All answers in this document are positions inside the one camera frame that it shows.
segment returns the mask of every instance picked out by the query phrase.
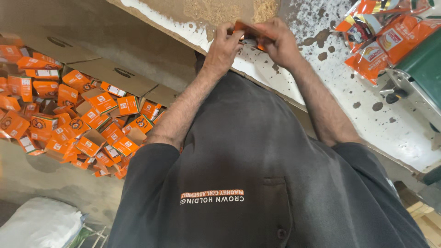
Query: cardboard box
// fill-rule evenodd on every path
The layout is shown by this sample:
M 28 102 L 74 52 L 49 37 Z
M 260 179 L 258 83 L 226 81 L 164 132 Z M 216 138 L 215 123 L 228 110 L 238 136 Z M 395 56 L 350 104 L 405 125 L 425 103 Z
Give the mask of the cardboard box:
M 13 94 L 21 96 L 23 101 L 32 101 L 32 78 L 9 75 L 7 83 Z
M 103 150 L 114 163 L 121 162 L 120 154 L 111 145 L 105 146 Z
M 75 147 L 87 156 L 93 157 L 105 143 L 106 139 L 98 131 L 91 129 L 80 138 Z
M 107 139 L 107 143 L 110 145 L 115 142 L 115 140 L 124 137 L 124 133 L 117 127 L 115 123 L 110 124 L 106 129 L 101 132 L 101 135 Z
M 58 70 L 25 70 L 26 76 L 40 80 L 56 80 L 60 79 Z
M 158 116 L 159 110 L 161 109 L 161 104 L 154 104 L 151 102 L 144 102 L 141 109 L 141 114 L 145 115 L 147 119 L 154 120 Z
M 125 116 L 139 113 L 139 106 L 136 96 L 118 98 L 117 101 L 120 109 L 120 115 Z
M 30 123 L 18 113 L 10 110 L 0 122 L 0 130 L 4 135 L 19 139 L 28 129 Z
M 75 107 L 78 100 L 78 91 L 67 85 L 60 84 L 58 86 L 58 106 L 72 106 Z
M 125 126 L 122 131 L 127 134 L 130 132 L 132 128 L 139 128 L 143 133 L 147 133 L 150 129 L 153 128 L 153 124 L 145 115 L 141 115 L 136 118 L 134 121 Z
M 103 89 L 103 90 L 105 90 L 105 91 L 107 91 L 107 92 L 109 92 L 109 93 L 111 93 L 111 94 L 113 94 L 115 96 L 118 96 L 118 97 L 124 97 L 126 95 L 126 93 L 127 93 L 126 91 L 124 91 L 124 90 L 122 90 L 120 88 L 117 88 L 117 87 L 115 87 L 115 86 L 113 86 L 113 85 L 111 85 L 111 84 L 109 84 L 107 82 L 104 82 L 104 81 L 101 82 L 100 87 L 101 87 L 101 89 Z
M 58 118 L 55 116 L 37 113 L 31 116 L 30 125 L 33 128 L 38 128 L 50 133 L 53 130 L 57 129 Z
M 158 85 L 156 82 L 104 58 L 70 64 L 69 67 L 108 82 L 138 97 Z
M 163 117 L 164 113 L 165 113 L 165 110 L 162 111 L 162 113 L 160 113 L 160 114 L 158 115 L 158 117 L 156 117 L 156 119 L 153 121 L 153 124 L 156 125 L 156 124 L 158 123 L 158 121 Z
M 126 136 L 116 140 L 112 147 L 124 156 L 136 151 L 147 136 L 139 129 L 132 128 Z
M 77 117 L 72 119 L 69 123 L 52 131 L 52 137 L 60 144 L 64 145 L 87 130 L 90 130 L 89 126 Z
M 77 70 L 67 73 L 63 77 L 63 82 L 76 89 L 80 94 L 95 88 L 95 86 L 91 85 L 87 76 Z
M 108 121 L 110 117 L 108 115 L 100 116 L 95 109 L 92 108 L 90 103 L 84 101 L 76 108 L 80 118 L 90 127 L 95 130 L 100 129 Z
M 33 81 L 32 82 L 38 96 L 41 98 L 57 98 L 58 83 L 54 81 Z

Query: shirt sleeve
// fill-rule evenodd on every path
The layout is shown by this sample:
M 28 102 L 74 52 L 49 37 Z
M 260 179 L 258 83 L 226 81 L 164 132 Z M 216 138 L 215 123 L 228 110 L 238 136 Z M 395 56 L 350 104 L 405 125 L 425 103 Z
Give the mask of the shirt sleeve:
M 179 151 L 174 146 L 161 143 L 143 146 L 132 157 L 110 232 L 109 248 L 139 247 L 141 237 L 155 232 L 149 223 L 157 211 L 162 184 L 178 157 Z

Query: small orange box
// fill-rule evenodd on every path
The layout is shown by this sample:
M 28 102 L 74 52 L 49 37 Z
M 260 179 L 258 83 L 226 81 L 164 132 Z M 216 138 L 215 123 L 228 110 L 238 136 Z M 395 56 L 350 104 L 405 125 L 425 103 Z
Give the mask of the small orange box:
M 58 70 L 25 70 L 26 76 L 43 80 L 59 80 Z
M 13 94 L 21 96 L 23 101 L 32 101 L 32 78 L 8 75 L 7 83 Z
M 115 96 L 124 97 L 126 95 L 126 91 L 119 89 L 107 82 L 101 82 L 101 88 Z
M 110 117 L 108 115 L 102 115 L 100 116 L 95 109 L 92 108 L 92 106 L 84 101 L 82 104 L 80 104 L 76 108 L 78 114 L 80 115 L 80 118 L 86 122 L 86 124 L 97 130 L 104 126 L 109 120 Z
M 47 130 L 33 128 L 33 127 L 30 127 L 29 130 L 30 130 L 30 136 L 34 140 L 47 142 L 52 137 L 51 132 Z
M 123 137 L 124 133 L 117 127 L 115 123 L 112 123 L 101 132 L 101 135 L 107 139 L 107 143 L 112 145 L 115 140 Z
M 81 137 L 75 147 L 87 156 L 93 157 L 105 143 L 106 139 L 98 131 L 91 129 Z
M 45 56 L 41 53 L 33 53 L 31 57 L 22 57 L 17 61 L 20 69 L 46 69 L 46 70 L 60 70 L 63 65 L 55 59 Z
M 145 115 L 141 115 L 136 118 L 134 121 L 125 126 L 122 131 L 123 133 L 129 133 L 132 128 L 139 128 L 143 133 L 147 133 L 150 129 L 153 128 L 152 123 Z
M 54 81 L 33 81 L 32 85 L 40 98 L 57 98 L 58 83 Z
M 105 165 L 107 167 L 111 167 L 111 166 L 113 166 L 115 164 L 102 151 L 97 153 L 97 155 L 95 155 L 95 158 L 97 159 L 98 162 L 100 162 L 101 164 L 103 164 L 103 165 Z
M 121 156 L 120 154 L 111 146 L 105 146 L 104 152 L 107 154 L 107 156 L 113 160 L 114 163 L 121 162 Z
M 158 117 L 156 117 L 156 119 L 153 121 L 153 124 L 157 124 L 158 123 L 158 121 L 162 118 L 162 116 L 163 116 L 163 114 L 165 113 L 165 110 L 164 111 L 162 111 L 162 113 L 160 113 L 159 115 L 158 115 Z
M 33 128 L 38 128 L 50 133 L 51 131 L 57 129 L 58 118 L 51 115 L 37 113 L 31 116 L 30 125 Z
M 78 90 L 80 94 L 95 88 L 87 76 L 77 70 L 67 73 L 62 79 L 65 84 Z
M 133 128 L 126 136 L 116 140 L 112 147 L 124 156 L 128 156 L 139 148 L 146 137 L 139 128 Z
M 52 137 L 61 145 L 64 145 L 89 129 L 89 126 L 77 117 L 52 131 Z
M 153 103 L 146 101 L 144 102 L 144 106 L 142 106 L 141 114 L 145 115 L 149 120 L 154 120 L 158 115 L 161 106 L 161 104 L 154 105 Z
M 8 111 L 0 122 L 2 133 L 14 139 L 22 137 L 29 125 L 30 123 L 25 118 L 12 110 Z
M 136 96 L 118 98 L 117 101 L 121 116 L 139 113 L 139 106 Z
M 58 87 L 58 106 L 75 107 L 78 100 L 78 91 L 64 84 L 60 84 Z

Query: orange packaging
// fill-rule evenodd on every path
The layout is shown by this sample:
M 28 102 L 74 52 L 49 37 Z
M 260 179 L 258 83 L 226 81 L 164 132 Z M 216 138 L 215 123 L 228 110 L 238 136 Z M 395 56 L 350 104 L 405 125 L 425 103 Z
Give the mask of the orange packaging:
M 115 164 L 102 151 L 97 153 L 97 155 L 95 155 L 95 158 L 97 159 L 98 162 L 100 162 L 101 164 L 103 164 L 103 165 L 105 165 L 107 167 L 111 167 L 111 166 L 113 166 Z
M 14 111 L 8 111 L 0 122 L 0 131 L 7 137 L 19 139 L 29 127 L 29 122 Z
M 141 115 L 125 126 L 122 131 L 123 133 L 129 133 L 132 128 L 139 128 L 143 133 L 147 133 L 153 128 L 153 124 L 145 115 Z
M 139 128 L 133 128 L 126 136 L 116 140 L 112 147 L 124 156 L 128 156 L 139 148 L 146 137 Z
M 17 63 L 22 57 L 22 52 L 14 45 L 0 45 L 2 57 L 7 59 L 9 63 Z
M 25 70 L 26 76 L 35 79 L 59 80 L 60 73 L 58 70 Z
M 58 106 L 75 107 L 78 100 L 78 91 L 64 84 L 60 84 L 58 87 Z
M 164 111 L 162 111 L 162 113 L 160 113 L 159 115 L 158 115 L 158 117 L 156 117 L 156 119 L 153 121 L 153 124 L 157 124 L 158 123 L 158 121 L 162 118 L 162 116 L 164 115 L 164 113 L 165 113 L 165 110 Z
M 58 127 L 58 118 L 51 115 L 37 113 L 31 116 L 30 125 L 33 128 L 38 128 L 50 133 Z
M 23 101 L 32 101 L 32 78 L 8 75 L 7 83 L 13 94 L 21 96 Z
M 112 123 L 106 129 L 104 129 L 103 132 L 101 132 L 101 135 L 107 139 L 107 143 L 112 145 L 115 140 L 123 137 L 124 133 L 117 127 L 115 123 Z
M 52 131 L 52 137 L 61 145 L 64 145 L 89 129 L 89 126 L 79 117 L 77 117 L 71 120 L 69 123 L 66 123 Z
M 387 55 L 376 41 L 352 55 L 344 63 L 373 84 L 377 84 L 378 74 L 388 67 Z
M 91 129 L 80 138 L 75 147 L 87 156 L 93 157 L 105 143 L 106 139 L 98 131 Z
M 39 140 L 39 141 L 47 142 L 52 137 L 51 132 L 49 132 L 47 130 L 42 130 L 42 129 L 39 129 L 39 128 L 30 127 L 29 131 L 30 131 L 31 138 L 34 139 L 34 140 Z
M 63 65 L 55 59 L 45 56 L 41 53 L 33 53 L 31 57 L 22 57 L 17 61 L 20 69 L 46 69 L 46 70 L 60 70 Z
M 91 97 L 88 101 L 99 115 L 106 114 L 118 108 L 115 100 L 113 100 L 107 92 Z
M 396 65 L 408 52 L 441 26 L 440 21 L 401 15 L 378 34 L 378 44 Z
M 141 114 L 145 115 L 149 120 L 154 120 L 158 115 L 161 106 L 161 104 L 155 105 L 154 103 L 146 101 L 144 106 L 142 106 Z
M 87 76 L 77 70 L 67 73 L 63 77 L 63 82 L 78 90 L 80 94 L 95 88 L 95 86 L 91 85 Z
M 118 106 L 120 108 L 120 115 L 131 115 L 139 113 L 138 101 L 136 101 L 136 96 L 129 96 L 118 98 Z
M 33 81 L 35 90 L 40 98 L 57 98 L 58 83 L 54 81 Z
M 115 86 L 113 86 L 113 85 L 111 85 L 111 84 L 109 84 L 107 82 L 104 82 L 104 81 L 101 82 L 101 88 L 103 90 L 105 90 L 105 91 L 107 91 L 107 92 L 109 92 L 109 93 L 111 93 L 111 94 L 113 94 L 115 96 L 119 96 L 119 97 L 123 97 L 127 93 L 126 91 L 121 90 L 121 89 L 119 89 L 119 88 L 117 88 L 117 87 L 115 87 Z
M 108 115 L 102 115 L 100 116 L 95 109 L 92 108 L 92 106 L 84 101 L 82 104 L 80 104 L 76 108 L 78 114 L 80 115 L 80 118 L 86 122 L 86 124 L 95 130 L 101 128 L 106 124 L 110 117 Z
M 104 147 L 104 152 L 107 154 L 107 156 L 113 160 L 114 163 L 121 162 L 121 156 L 120 154 L 111 146 L 107 145 Z

